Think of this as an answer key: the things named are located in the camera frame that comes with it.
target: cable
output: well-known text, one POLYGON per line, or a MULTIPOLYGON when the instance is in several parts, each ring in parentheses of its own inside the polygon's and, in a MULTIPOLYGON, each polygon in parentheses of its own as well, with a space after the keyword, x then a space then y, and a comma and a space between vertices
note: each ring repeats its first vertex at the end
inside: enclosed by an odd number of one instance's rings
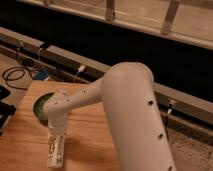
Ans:
POLYGON ((74 78, 73 78, 73 83, 75 83, 76 78, 78 77, 78 74, 84 72, 85 69, 86 69, 86 67, 87 67, 87 66, 86 66, 86 65, 83 65, 83 64, 81 64, 81 65, 78 67, 78 71, 76 72, 76 74, 75 74, 75 76, 74 76, 74 78))
POLYGON ((177 101, 170 99, 169 101, 169 109, 166 113, 166 118, 165 118, 165 127, 166 127, 166 135, 167 135, 167 139, 169 140, 169 133, 168 133, 168 121, 169 121, 169 115, 171 115, 173 108, 175 106, 175 104, 177 103, 177 101))
POLYGON ((18 89, 18 90, 27 90, 27 88, 22 88, 22 87, 16 87, 13 86, 11 84, 9 84, 10 81, 17 81, 21 78, 24 77, 26 71, 28 72, 28 74, 30 75, 30 77, 33 79, 33 72, 37 72, 38 70, 30 70, 29 68, 26 67, 12 67, 9 69, 6 69, 3 74, 2 74, 2 78, 5 80, 5 83, 7 84, 8 87, 10 88, 14 88, 14 89, 18 89), (16 78, 10 78, 12 74, 16 73, 16 72, 22 72, 22 74, 16 78))
POLYGON ((167 113, 166 113, 166 118, 165 118, 165 127, 166 127, 166 136, 167 139, 169 140, 169 133, 168 133, 168 120, 169 120, 169 115, 172 113, 172 109, 169 108, 167 113))
POLYGON ((48 72, 46 71, 46 69, 44 68, 44 65, 42 64, 43 62, 41 61, 41 51, 47 49, 49 46, 50 46, 49 43, 43 43, 43 44, 40 46, 40 48, 38 49, 37 56, 38 56, 39 64, 41 65, 43 71, 45 72, 45 74, 46 74, 49 78, 51 78, 50 75, 48 74, 48 72))

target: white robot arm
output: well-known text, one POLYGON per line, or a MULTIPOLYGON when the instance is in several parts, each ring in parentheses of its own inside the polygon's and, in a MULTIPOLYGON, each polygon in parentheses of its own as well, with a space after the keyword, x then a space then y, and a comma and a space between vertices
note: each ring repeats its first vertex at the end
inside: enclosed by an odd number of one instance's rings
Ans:
POLYGON ((153 92, 153 76, 141 63, 120 63, 103 78, 44 105, 53 135, 62 134, 68 112, 102 101, 122 171, 176 171, 153 92))

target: black wall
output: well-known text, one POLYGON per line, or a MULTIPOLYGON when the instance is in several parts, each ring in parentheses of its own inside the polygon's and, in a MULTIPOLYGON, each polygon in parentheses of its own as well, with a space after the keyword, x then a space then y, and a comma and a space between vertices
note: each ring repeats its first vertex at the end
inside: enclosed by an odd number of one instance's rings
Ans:
POLYGON ((213 102, 211 50, 15 0, 1 0, 0 26, 108 65, 143 62, 156 82, 213 102))

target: green bowl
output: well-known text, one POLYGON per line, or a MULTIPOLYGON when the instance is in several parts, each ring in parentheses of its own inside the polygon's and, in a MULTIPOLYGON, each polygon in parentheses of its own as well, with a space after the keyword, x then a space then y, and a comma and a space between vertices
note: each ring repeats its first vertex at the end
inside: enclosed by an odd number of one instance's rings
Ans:
POLYGON ((35 116, 39 119, 40 122, 42 122, 43 124, 47 124, 48 118, 45 116, 44 112, 43 112, 43 106, 46 103, 46 101, 52 97, 54 93, 47 93, 41 97, 39 97, 38 100, 36 100, 34 106, 33 106, 33 112, 35 114, 35 116))

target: wooden surface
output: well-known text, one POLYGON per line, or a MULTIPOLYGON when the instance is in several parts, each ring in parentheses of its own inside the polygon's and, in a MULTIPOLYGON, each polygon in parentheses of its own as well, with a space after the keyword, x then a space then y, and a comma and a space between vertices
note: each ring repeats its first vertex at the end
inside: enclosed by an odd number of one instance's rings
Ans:
MULTIPOLYGON (((46 171, 47 128, 33 114, 43 94, 63 89, 73 93, 85 85, 33 81, 5 132, 0 137, 0 171, 46 171)), ((119 171, 102 104, 71 111, 64 166, 56 170, 119 171)))

